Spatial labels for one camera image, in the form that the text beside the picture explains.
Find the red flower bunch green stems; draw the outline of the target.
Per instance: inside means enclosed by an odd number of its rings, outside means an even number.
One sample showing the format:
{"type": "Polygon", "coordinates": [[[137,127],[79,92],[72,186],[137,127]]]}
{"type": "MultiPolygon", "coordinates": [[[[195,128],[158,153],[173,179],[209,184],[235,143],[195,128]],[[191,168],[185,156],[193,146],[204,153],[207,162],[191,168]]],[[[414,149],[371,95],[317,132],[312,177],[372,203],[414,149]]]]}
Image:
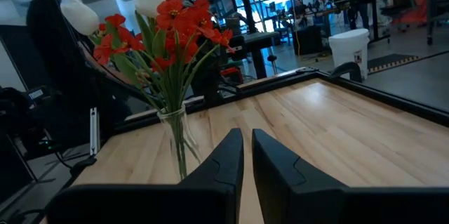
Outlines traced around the red flower bunch green stems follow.
{"type": "Polygon", "coordinates": [[[114,14],[100,24],[96,34],[101,43],[95,45],[93,57],[101,65],[112,62],[157,112],[173,112],[185,104],[194,73],[205,60],[198,60],[200,50],[210,41],[208,57],[228,46],[233,34],[213,26],[208,0],[165,0],[157,12],[153,55],[146,52],[141,31],[132,34],[124,26],[125,17],[114,14]]]}

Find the black office chair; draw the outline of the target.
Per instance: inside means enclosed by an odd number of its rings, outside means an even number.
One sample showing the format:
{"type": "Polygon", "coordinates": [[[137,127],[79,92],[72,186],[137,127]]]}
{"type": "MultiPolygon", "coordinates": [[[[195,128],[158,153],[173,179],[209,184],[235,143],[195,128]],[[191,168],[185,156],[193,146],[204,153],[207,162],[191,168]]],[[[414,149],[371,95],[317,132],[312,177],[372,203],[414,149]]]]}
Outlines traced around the black office chair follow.
{"type": "Polygon", "coordinates": [[[381,8],[381,14],[391,19],[393,25],[410,25],[415,20],[416,0],[392,0],[392,4],[381,8]]]}

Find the silver metal bracket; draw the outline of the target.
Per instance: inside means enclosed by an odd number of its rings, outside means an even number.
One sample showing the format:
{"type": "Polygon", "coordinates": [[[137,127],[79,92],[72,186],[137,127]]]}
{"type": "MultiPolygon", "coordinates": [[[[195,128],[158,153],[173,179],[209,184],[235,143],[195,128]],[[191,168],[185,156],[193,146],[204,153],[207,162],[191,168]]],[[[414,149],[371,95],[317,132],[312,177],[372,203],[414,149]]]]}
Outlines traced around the silver metal bracket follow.
{"type": "Polygon", "coordinates": [[[100,121],[96,107],[90,109],[90,156],[95,156],[100,150],[100,121]]]}

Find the black table edge frame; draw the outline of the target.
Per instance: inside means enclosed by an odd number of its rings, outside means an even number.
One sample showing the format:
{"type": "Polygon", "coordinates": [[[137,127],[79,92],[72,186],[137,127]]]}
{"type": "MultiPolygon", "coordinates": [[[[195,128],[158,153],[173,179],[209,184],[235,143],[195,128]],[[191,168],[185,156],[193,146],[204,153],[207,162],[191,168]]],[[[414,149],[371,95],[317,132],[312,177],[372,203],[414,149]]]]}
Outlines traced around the black table edge frame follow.
{"type": "Polygon", "coordinates": [[[209,101],[204,98],[192,98],[185,101],[186,112],[187,114],[200,112],[209,108],[225,105],[227,103],[232,103],[313,79],[329,82],[374,101],[414,114],[436,124],[449,127],[449,111],[425,105],[424,103],[419,103],[362,84],[360,68],[353,62],[345,63],[330,73],[322,72],[314,67],[301,67],[272,77],[258,79],[238,87],[236,89],[236,94],[218,100],[209,101]]]}

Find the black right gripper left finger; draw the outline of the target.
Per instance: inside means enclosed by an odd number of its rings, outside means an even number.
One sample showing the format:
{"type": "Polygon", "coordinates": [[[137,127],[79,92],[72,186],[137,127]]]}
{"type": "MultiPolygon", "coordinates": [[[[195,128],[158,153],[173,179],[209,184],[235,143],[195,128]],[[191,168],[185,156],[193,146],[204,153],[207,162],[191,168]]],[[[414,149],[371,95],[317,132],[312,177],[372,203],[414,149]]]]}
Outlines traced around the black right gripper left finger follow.
{"type": "Polygon", "coordinates": [[[180,182],[187,191],[183,224],[238,224],[243,173],[243,136],[235,128],[180,182]]]}

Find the white trash bin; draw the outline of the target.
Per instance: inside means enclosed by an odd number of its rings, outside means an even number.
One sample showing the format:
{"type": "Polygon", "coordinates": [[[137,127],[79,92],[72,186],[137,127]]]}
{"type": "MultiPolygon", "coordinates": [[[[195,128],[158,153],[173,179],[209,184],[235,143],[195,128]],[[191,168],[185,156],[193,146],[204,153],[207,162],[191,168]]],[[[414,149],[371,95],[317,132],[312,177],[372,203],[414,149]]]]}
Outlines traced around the white trash bin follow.
{"type": "Polygon", "coordinates": [[[361,70],[362,80],[368,78],[368,43],[367,29],[353,29],[328,38],[333,55],[334,67],[346,62],[356,63],[361,70]]]}

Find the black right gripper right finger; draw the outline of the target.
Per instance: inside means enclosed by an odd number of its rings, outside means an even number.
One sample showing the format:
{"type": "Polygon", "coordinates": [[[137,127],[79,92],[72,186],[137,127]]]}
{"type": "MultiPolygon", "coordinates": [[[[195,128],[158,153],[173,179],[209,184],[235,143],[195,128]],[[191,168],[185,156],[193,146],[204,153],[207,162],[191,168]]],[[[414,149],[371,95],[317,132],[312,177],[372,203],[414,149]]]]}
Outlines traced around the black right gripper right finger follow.
{"type": "Polygon", "coordinates": [[[338,224],[344,183],[262,129],[252,132],[253,175],[265,224],[338,224]]]}

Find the seated person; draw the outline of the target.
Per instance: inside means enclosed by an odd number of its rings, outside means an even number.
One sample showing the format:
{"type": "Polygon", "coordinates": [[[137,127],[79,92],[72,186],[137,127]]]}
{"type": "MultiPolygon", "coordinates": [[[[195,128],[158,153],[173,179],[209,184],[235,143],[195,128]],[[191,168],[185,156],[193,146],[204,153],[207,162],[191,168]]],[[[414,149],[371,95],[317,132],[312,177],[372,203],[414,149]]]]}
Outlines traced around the seated person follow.
{"type": "Polygon", "coordinates": [[[300,19],[305,16],[309,7],[302,3],[301,0],[294,0],[294,6],[289,9],[289,13],[295,18],[300,19]]]}

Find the black yellow floor strip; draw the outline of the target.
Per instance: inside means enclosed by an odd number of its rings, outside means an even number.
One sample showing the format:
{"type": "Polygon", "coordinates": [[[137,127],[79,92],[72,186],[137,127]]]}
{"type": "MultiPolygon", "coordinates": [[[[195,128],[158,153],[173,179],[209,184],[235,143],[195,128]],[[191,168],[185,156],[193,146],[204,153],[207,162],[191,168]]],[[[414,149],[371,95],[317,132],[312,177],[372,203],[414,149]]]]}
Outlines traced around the black yellow floor strip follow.
{"type": "Polygon", "coordinates": [[[415,62],[420,57],[416,55],[390,54],[368,61],[368,75],[399,67],[408,63],[415,62]]]}

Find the clear glass vase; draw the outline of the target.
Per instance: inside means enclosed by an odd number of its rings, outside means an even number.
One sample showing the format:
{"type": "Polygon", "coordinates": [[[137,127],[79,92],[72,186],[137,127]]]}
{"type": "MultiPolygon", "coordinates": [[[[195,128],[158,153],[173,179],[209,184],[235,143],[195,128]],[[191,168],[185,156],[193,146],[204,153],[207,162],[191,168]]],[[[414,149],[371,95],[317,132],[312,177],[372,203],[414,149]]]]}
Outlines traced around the clear glass vase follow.
{"type": "Polygon", "coordinates": [[[184,180],[203,162],[203,153],[190,130],[185,105],[169,112],[166,108],[157,112],[167,139],[177,180],[184,180]]]}

